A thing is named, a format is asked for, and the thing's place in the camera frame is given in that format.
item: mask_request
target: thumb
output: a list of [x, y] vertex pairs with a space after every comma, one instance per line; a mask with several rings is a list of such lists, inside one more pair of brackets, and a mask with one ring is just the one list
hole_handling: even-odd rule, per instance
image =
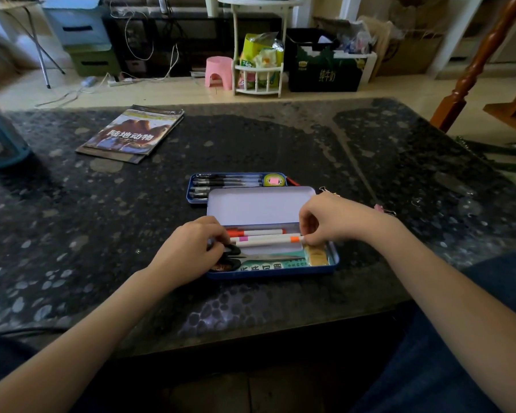
[[321, 226], [314, 232], [314, 233], [310, 233], [309, 235], [305, 235], [304, 236], [304, 241], [308, 244], [308, 245], [319, 245], [321, 243], [323, 243], [325, 241], [325, 239], [323, 239], [323, 235], [321, 234]]
[[213, 266], [215, 263], [217, 263], [218, 260], [222, 257], [225, 249], [226, 248], [222, 243], [215, 242], [212, 248], [210, 248], [205, 254], [207, 265]]

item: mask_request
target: blue metal pencil case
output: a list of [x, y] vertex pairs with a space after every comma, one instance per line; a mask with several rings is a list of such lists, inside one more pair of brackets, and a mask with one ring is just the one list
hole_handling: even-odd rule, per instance
[[208, 195], [222, 188], [284, 187], [287, 177], [280, 172], [209, 172], [193, 174], [186, 198], [191, 204], [206, 204]]
[[[300, 235], [298, 212], [313, 195], [312, 187], [218, 188], [210, 191], [207, 215], [212, 215], [232, 232], [282, 230]], [[328, 274], [334, 272], [339, 256], [332, 242], [324, 247], [309, 247], [301, 242], [241, 246], [242, 263], [236, 270], [211, 270], [207, 277], [226, 280], [248, 277]], [[252, 257], [272, 256], [253, 260]], [[296, 256], [274, 260], [274, 257]]]

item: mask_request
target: speckled stone surface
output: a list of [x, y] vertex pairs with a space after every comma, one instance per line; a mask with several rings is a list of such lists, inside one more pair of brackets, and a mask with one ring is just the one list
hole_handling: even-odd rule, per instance
[[[458, 268], [516, 250], [516, 186], [397, 101], [184, 109], [183, 122], [139, 165], [74, 152], [122, 109], [10, 116], [38, 159], [0, 171], [0, 329], [71, 326], [103, 302], [173, 229], [205, 214], [185, 200], [195, 172], [279, 171], [378, 202]], [[447, 188], [440, 173], [474, 193]], [[349, 242], [339, 254], [333, 275], [184, 286], [117, 355], [376, 313], [409, 298], [369, 246]]]

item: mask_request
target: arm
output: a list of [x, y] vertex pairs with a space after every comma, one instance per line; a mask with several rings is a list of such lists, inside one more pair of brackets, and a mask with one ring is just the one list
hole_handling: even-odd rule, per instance
[[323, 193], [301, 209], [300, 228], [310, 244], [353, 238], [377, 249], [477, 385], [500, 409], [516, 411], [515, 312], [395, 217]]
[[68, 411], [117, 343], [164, 295], [206, 272], [229, 243], [212, 216], [177, 228], [149, 266], [136, 272], [102, 305], [0, 381], [0, 412]]

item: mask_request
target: scissors blade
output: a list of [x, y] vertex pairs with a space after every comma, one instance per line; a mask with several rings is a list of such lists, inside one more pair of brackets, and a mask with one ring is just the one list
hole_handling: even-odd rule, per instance
[[234, 255], [230, 258], [242, 259], [245, 261], [292, 261], [295, 259], [306, 259], [300, 255]]

